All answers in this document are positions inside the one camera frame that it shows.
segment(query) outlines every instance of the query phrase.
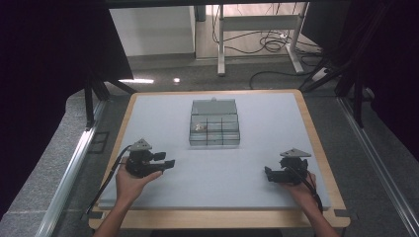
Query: gray floor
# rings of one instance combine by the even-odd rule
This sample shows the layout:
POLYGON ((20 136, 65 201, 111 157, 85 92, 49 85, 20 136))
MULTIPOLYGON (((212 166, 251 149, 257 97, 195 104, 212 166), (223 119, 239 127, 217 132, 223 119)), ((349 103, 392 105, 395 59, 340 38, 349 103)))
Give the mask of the gray floor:
MULTIPOLYGON (((134 74, 136 78, 155 80, 153 84, 129 85, 141 92, 249 90, 249 79, 256 72, 293 73, 293 67, 286 57, 230 59, 227 60, 225 77, 216 76, 216 66, 211 60, 194 62, 193 65, 156 62, 156 65, 150 68, 153 69, 134 71, 134 74), (180 78, 181 82, 174 84, 173 78, 180 78)), ((295 89, 303 79, 304 77, 268 73, 258 75, 253 86, 255 89, 295 89)), ((345 236, 409 236, 334 97, 335 84, 336 81, 331 81, 316 91, 305 94, 304 97, 342 198, 351 214, 352 222, 345 236)), ((108 85, 108 89, 112 97, 106 103, 103 118, 97 129, 97 132, 109 133, 108 142, 102 154, 87 154, 53 236, 91 235, 87 222, 80 220, 80 216, 99 189, 129 100, 129 95, 119 88, 108 85)), ((377 152, 417 213, 419 189, 413 181, 419 178, 418 162, 377 118, 367 103, 364 104, 363 119, 365 130, 377 152)), ((1 220, 0 236, 35 235, 84 125, 84 98, 83 92, 80 92, 68 99, 66 115, 59 129, 36 169, 1 220)), ((99 149, 100 147, 90 147, 91 151, 99 149)), ((284 229, 283 234, 312 236, 312 231, 284 229)), ((121 236, 148 235, 149 230, 121 232, 121 236)))

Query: black curtain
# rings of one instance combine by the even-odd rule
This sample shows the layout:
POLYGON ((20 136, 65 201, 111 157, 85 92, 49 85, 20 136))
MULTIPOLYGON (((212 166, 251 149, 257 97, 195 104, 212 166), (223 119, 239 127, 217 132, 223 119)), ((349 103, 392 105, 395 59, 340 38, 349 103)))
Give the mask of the black curtain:
POLYGON ((390 4, 363 55, 358 75, 376 97, 372 108, 398 139, 419 160, 419 2, 416 0, 353 0, 341 41, 354 39, 345 53, 358 46, 365 31, 356 34, 379 2, 390 4))
POLYGON ((110 81, 132 74, 108 9, 59 1, 0 4, 3 215, 55 133, 68 97, 88 76, 110 81))

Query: black cable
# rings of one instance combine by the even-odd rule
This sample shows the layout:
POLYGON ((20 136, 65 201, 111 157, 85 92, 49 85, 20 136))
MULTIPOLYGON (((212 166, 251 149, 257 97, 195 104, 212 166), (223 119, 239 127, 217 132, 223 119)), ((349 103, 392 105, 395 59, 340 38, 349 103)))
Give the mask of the black cable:
MULTIPOLYGON (((311 195, 313 196, 313 198, 315 199, 315 201, 317 202, 317 207, 318 207, 318 210, 320 210, 320 212, 321 213, 323 213, 323 203, 322 203, 322 201, 321 201, 321 198, 320 198, 320 196, 318 195, 318 193, 317 193, 317 189, 314 187, 314 186, 312 186, 308 181, 307 181, 307 179, 306 178, 304 178, 303 176, 301 176, 300 174, 299 174, 299 172, 297 172, 293 167, 287 167, 287 168, 289 168, 291 171, 293 171, 298 177, 299 177, 299 179, 308 187, 308 189, 310 190, 310 192, 311 192, 311 195)), ((309 176, 310 177, 310 181, 314 184, 314 182, 312 181, 312 179, 311 179, 311 176, 310 176, 310 174, 309 174, 309 172, 307 171, 307 170, 305 170, 305 172, 306 172, 306 175, 307 176, 309 176)))
POLYGON ((123 158, 124 153, 126 153, 126 151, 129 148, 130 148, 130 145, 127 146, 126 148, 124 148, 124 150, 121 152, 121 154, 117 157, 117 160, 115 160, 115 163, 112 166, 111 171, 110 171, 108 177, 106 178, 106 181, 101 186, 101 188, 99 189, 99 191, 96 194, 95 198, 93 198, 92 202, 90 202, 90 205, 87 207, 86 211, 82 214, 81 219, 87 218, 87 216, 89 215, 89 213, 92 210, 93 206, 95 205, 96 201, 99 199, 99 197, 101 196, 102 192, 105 190, 105 187, 108 185, 109 181, 112 179, 112 176, 114 175, 115 171, 117 170, 117 167, 120 164, 122 164, 122 163, 120 163, 121 162, 121 159, 123 158))

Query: hand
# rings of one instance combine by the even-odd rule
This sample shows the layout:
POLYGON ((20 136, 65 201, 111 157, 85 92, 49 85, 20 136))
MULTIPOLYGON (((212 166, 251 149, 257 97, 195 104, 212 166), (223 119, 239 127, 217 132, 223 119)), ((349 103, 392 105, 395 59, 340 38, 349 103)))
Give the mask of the hand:
POLYGON ((157 179, 163 173, 161 171, 154 172, 141 179, 134 177, 126 170, 126 159, 126 157, 123 158, 117 173, 117 203, 132 205, 142 193, 145 185, 157 179))
MULTIPOLYGON (((308 172, 306 180, 315 188, 315 175, 308 172)), ((312 196, 310 189, 304 184, 300 183, 296 186, 292 184, 280 184, 284 189, 288 190, 295 200, 295 202, 305 208, 309 205, 317 206, 315 199, 312 196)))

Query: wall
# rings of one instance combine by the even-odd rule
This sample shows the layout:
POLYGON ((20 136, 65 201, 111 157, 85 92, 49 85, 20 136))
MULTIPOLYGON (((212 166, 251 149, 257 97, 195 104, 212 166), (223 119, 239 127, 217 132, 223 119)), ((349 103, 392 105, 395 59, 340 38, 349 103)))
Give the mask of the wall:
POLYGON ((126 56, 195 52, 194 7, 112 9, 126 56))

